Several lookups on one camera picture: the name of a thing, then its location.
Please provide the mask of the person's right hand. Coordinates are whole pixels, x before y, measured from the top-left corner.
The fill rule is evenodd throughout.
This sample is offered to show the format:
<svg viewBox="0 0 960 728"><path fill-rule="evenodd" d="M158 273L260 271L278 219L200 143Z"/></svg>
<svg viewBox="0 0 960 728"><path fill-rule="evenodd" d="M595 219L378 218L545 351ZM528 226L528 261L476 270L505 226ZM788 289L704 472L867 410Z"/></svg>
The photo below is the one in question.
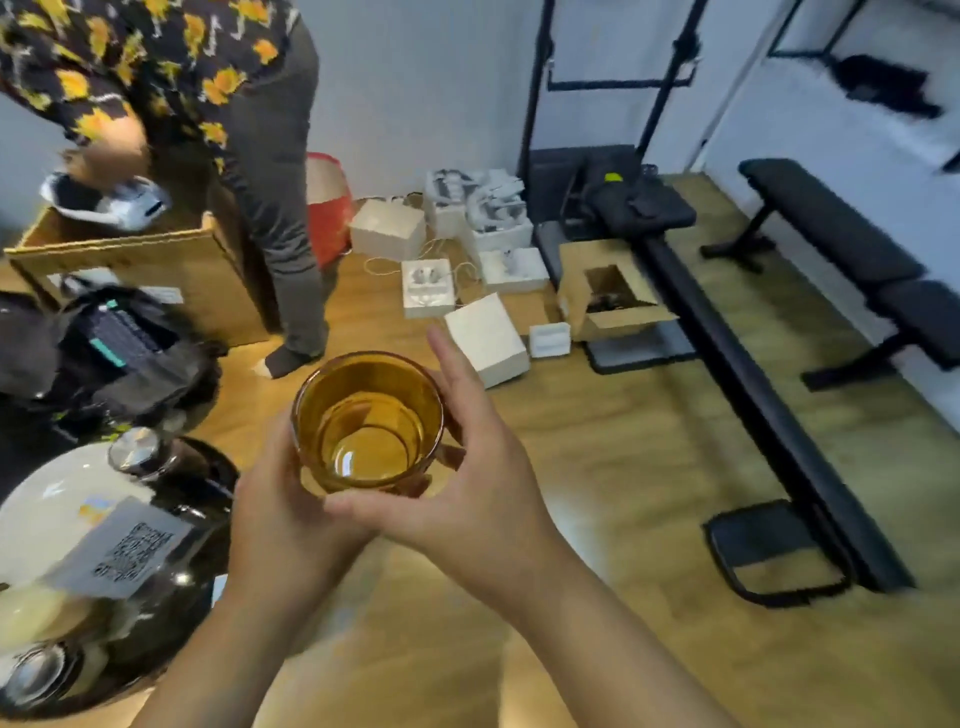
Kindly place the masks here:
<svg viewBox="0 0 960 728"><path fill-rule="evenodd" d="M468 455L462 448L462 455L450 457L454 472L437 494L413 499L383 491L340 491L325 498L323 506L332 517L349 519L426 556L498 613L488 595L498 590L499 579L529 575L551 553L569 548L547 511L526 449L490 399L497 431L480 452Z"/></svg>

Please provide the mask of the amber glass cup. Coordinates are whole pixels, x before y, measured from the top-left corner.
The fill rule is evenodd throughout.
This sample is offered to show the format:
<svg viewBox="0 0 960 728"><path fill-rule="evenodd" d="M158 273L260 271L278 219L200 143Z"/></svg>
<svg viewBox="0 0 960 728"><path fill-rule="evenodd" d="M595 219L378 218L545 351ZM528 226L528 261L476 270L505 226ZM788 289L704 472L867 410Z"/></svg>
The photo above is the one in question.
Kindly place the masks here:
<svg viewBox="0 0 960 728"><path fill-rule="evenodd" d="M319 499L407 491L436 459L448 423L426 368L376 350L321 364L296 393L290 417L300 483Z"/></svg>

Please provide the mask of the large tilted white box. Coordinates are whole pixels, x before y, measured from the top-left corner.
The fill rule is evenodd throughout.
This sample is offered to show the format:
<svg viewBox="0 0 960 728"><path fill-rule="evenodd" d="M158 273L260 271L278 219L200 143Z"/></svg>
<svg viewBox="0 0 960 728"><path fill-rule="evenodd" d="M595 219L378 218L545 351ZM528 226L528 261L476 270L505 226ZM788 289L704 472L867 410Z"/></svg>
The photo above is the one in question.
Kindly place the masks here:
<svg viewBox="0 0 960 728"><path fill-rule="evenodd" d="M530 371L529 351L497 293L445 314L443 321L486 390Z"/></svg>

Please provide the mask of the open white box with insert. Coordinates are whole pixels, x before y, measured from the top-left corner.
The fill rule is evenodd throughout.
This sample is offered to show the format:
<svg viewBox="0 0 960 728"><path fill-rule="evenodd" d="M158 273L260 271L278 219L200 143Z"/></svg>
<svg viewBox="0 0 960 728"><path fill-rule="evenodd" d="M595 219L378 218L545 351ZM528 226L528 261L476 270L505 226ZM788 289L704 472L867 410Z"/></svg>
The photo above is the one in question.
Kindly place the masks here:
<svg viewBox="0 0 960 728"><path fill-rule="evenodd" d="M452 271L446 257L401 262L402 309L406 320L443 318L457 310Z"/></svg>

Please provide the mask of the white box with grey item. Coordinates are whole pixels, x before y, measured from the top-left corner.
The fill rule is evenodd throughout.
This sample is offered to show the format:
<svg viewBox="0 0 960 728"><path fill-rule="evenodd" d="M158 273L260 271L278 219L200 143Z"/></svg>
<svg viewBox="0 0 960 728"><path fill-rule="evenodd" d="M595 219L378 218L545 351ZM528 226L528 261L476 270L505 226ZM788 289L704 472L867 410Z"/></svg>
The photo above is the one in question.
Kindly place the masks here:
<svg viewBox="0 0 960 728"><path fill-rule="evenodd" d="M478 260L483 285L492 293L533 293L551 283L546 263L537 247L481 251Z"/></svg>

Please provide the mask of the silver round knob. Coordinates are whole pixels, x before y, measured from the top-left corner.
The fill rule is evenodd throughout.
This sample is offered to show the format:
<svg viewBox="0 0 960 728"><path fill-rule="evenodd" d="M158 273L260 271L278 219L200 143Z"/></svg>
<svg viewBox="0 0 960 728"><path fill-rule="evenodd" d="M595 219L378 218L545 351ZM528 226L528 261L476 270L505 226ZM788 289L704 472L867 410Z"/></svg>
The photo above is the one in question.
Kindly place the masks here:
<svg viewBox="0 0 960 728"><path fill-rule="evenodd" d="M14 705L35 703L58 688L66 669L66 649L58 643L0 655L0 694Z"/></svg>
<svg viewBox="0 0 960 728"><path fill-rule="evenodd" d="M117 473L144 479L161 469L166 455L167 445L159 431L134 427L110 444L106 461Z"/></svg>

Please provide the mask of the small open cardboard box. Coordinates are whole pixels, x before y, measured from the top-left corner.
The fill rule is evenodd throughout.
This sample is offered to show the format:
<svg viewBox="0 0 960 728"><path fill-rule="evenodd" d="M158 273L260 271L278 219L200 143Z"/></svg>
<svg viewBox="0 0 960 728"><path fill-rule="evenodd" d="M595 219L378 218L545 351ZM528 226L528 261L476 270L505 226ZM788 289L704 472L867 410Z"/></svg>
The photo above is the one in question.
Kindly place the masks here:
<svg viewBox="0 0 960 728"><path fill-rule="evenodd" d="M558 310L574 343L621 338L678 320L642 273L627 242L570 241L560 244L558 253Z"/></svg>

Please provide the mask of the closed white square box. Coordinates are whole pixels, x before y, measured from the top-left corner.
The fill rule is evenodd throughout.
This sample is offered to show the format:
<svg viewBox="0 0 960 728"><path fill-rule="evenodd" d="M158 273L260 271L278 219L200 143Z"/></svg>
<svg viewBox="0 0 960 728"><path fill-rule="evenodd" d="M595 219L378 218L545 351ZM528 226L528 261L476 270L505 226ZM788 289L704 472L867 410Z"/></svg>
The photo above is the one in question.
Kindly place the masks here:
<svg viewBox="0 0 960 728"><path fill-rule="evenodd" d="M366 200L349 223L349 236L359 256L415 261L426 246L426 215L405 203Z"/></svg>

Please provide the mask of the pile of white packaging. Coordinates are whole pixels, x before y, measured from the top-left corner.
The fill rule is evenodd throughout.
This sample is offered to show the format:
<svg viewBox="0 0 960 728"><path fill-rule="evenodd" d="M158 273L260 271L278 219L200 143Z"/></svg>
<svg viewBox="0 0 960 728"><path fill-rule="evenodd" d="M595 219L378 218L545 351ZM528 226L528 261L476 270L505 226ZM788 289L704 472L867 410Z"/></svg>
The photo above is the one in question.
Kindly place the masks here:
<svg viewBox="0 0 960 728"><path fill-rule="evenodd" d="M474 263L483 253L529 248L534 224L522 179L503 169L429 171L422 210L435 237L455 239Z"/></svg>

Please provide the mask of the round black glass table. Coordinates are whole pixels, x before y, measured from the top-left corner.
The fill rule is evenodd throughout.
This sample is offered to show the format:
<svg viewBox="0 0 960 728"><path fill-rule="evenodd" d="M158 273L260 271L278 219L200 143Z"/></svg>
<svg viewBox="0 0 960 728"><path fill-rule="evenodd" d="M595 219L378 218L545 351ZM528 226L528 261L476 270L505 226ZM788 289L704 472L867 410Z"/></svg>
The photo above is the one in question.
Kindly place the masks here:
<svg viewBox="0 0 960 728"><path fill-rule="evenodd" d="M67 653L62 681L44 699L15 705L0 693L0 721L60 720L150 686L210 613L227 570L238 471L208 443L158 432L166 462L149 477L132 478L155 492L149 504L195 531L130 599L75 596L41 578L0 585L0 655L48 644ZM77 448L17 465L0 479L0 504L37 469Z"/></svg>

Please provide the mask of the white printed paper sheet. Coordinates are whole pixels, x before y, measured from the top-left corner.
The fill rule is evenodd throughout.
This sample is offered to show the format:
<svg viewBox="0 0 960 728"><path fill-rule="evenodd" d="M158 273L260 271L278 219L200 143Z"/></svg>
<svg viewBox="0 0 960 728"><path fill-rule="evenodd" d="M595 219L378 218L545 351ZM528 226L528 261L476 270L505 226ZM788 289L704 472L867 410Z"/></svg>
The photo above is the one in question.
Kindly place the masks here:
<svg viewBox="0 0 960 728"><path fill-rule="evenodd" d="M152 504L125 498L40 582L75 597L129 600L195 529Z"/></svg>

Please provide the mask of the white round lid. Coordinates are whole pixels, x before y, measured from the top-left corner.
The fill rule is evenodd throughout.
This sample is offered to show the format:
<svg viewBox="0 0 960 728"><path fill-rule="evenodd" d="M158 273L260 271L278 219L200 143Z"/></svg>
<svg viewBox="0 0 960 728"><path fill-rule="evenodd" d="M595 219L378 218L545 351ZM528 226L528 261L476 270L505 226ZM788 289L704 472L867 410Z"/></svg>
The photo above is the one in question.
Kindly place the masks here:
<svg viewBox="0 0 960 728"><path fill-rule="evenodd" d="M0 585L39 580L126 499L155 491L109 464L110 445L90 443L38 468L0 504Z"/></svg>

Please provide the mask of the black bag on rack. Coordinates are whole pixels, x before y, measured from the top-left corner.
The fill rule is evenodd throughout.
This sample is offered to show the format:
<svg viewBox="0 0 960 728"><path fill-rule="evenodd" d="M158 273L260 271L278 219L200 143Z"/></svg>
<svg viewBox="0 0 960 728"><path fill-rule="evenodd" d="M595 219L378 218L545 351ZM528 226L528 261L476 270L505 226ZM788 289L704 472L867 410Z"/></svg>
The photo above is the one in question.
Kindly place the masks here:
<svg viewBox="0 0 960 728"><path fill-rule="evenodd" d="M659 176L629 182L608 174L585 188L583 201L605 231L623 239L657 237L697 222L696 210Z"/></svg>

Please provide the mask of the black fuzzy cloth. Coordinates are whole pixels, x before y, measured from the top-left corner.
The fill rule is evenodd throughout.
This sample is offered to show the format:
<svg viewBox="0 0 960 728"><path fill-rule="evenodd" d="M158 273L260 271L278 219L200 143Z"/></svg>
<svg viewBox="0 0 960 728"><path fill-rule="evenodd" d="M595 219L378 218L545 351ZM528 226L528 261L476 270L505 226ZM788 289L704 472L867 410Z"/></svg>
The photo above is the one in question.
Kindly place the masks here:
<svg viewBox="0 0 960 728"><path fill-rule="evenodd" d="M945 113L941 104L931 102L926 96L929 71L870 54L834 59L829 64L829 71L851 101L881 106L893 113L925 120L938 119Z"/></svg>

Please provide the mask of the black metal shelf frame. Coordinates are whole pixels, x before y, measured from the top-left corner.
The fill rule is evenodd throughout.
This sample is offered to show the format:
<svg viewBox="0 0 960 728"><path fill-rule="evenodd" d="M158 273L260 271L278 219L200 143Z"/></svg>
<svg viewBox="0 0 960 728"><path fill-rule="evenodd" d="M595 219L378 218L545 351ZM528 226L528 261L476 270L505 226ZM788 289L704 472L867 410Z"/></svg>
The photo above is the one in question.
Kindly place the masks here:
<svg viewBox="0 0 960 728"><path fill-rule="evenodd" d="M829 59L855 19L872 0L786 0L766 56Z"/></svg>

